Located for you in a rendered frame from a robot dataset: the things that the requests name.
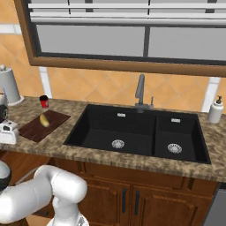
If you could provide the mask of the dark wooden cutting board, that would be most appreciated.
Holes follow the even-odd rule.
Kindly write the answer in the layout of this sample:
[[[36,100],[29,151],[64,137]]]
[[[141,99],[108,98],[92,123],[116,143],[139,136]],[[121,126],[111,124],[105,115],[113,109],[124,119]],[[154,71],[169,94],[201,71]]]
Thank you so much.
[[[38,143],[69,118],[65,114],[49,109],[30,123],[21,127],[19,134],[26,139]]]

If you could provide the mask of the black double sink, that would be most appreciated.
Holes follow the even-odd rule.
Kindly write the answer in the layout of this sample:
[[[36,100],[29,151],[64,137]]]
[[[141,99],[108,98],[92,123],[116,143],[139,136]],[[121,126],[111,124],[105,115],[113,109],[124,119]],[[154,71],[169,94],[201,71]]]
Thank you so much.
[[[65,145],[209,164],[196,114],[89,104]]]

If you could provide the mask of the grey sink tap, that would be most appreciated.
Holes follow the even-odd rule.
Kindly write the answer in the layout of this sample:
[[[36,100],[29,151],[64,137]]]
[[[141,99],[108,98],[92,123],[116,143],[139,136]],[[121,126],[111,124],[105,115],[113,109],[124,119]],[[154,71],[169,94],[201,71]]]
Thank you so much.
[[[154,97],[151,97],[150,104],[143,103],[144,85],[145,85],[145,75],[140,74],[139,82],[135,93],[135,97],[139,100],[139,102],[135,104],[135,108],[138,110],[139,113],[143,113],[146,109],[149,110],[154,109]]]

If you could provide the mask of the brown false drawer front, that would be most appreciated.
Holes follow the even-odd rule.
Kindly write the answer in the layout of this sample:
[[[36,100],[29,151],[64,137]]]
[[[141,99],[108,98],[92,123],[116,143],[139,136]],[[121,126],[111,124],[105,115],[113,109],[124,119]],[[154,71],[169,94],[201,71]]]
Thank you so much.
[[[122,180],[141,185],[169,187],[172,189],[192,189],[194,180],[187,177],[166,175],[139,169],[126,169],[115,166],[101,165],[91,162],[78,162],[78,169],[93,177]]]

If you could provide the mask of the red cup with black rim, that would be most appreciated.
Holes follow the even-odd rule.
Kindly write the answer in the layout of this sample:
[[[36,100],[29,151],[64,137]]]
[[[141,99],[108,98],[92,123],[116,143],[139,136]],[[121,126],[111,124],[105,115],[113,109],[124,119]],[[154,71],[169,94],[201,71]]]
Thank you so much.
[[[49,98],[47,95],[42,95],[40,97],[41,106],[47,108],[49,106]]]

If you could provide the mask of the brown cupboard door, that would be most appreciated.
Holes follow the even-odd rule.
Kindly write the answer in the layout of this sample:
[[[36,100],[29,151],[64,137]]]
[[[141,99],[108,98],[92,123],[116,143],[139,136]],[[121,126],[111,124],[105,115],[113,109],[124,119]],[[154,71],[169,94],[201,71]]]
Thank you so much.
[[[134,214],[136,191],[138,215]],[[210,203],[207,197],[135,185],[131,226],[202,226]]]
[[[87,195],[79,203],[80,212],[90,226],[129,226],[131,187],[106,179],[85,177]],[[126,189],[125,212],[122,213],[122,190]]]

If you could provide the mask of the white soap dispenser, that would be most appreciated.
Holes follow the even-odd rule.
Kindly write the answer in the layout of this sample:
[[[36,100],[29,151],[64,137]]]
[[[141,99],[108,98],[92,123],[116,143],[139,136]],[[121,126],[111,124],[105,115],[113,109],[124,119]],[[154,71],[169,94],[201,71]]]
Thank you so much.
[[[210,106],[207,120],[212,124],[218,124],[220,122],[223,109],[222,97],[219,95],[218,99]]]

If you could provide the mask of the white toaster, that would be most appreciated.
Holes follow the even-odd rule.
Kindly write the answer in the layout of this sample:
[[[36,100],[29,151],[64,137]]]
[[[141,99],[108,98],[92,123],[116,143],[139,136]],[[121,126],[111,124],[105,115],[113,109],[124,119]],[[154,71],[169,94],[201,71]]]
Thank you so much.
[[[4,120],[0,124],[0,143],[15,145],[19,138],[18,124],[11,120]]]

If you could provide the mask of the white paper towel roll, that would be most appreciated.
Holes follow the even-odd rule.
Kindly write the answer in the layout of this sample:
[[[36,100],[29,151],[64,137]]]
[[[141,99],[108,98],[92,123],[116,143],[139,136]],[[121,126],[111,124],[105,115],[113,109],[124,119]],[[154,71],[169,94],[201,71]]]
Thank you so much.
[[[6,94],[9,106],[15,106],[23,102],[24,97],[19,94],[12,68],[7,68],[4,64],[0,65],[0,87]]]

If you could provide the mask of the dark small appliance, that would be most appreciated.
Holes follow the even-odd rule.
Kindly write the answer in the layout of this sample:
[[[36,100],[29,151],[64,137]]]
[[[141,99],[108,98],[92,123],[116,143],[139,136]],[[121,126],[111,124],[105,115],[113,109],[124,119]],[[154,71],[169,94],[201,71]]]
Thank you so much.
[[[8,117],[8,103],[6,94],[0,94],[0,124]]]

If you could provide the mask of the grey dishwasher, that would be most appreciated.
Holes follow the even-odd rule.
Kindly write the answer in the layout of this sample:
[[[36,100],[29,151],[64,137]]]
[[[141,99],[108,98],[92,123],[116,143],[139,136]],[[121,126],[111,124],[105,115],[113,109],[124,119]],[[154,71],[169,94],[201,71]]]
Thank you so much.
[[[203,226],[226,226],[226,190],[219,189]]]

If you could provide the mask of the window with wooden frame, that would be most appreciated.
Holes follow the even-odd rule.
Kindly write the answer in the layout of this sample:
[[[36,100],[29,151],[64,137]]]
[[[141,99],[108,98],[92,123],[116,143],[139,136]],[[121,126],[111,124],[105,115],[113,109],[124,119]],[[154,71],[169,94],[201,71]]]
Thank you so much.
[[[14,0],[30,64],[226,77],[226,0]]]

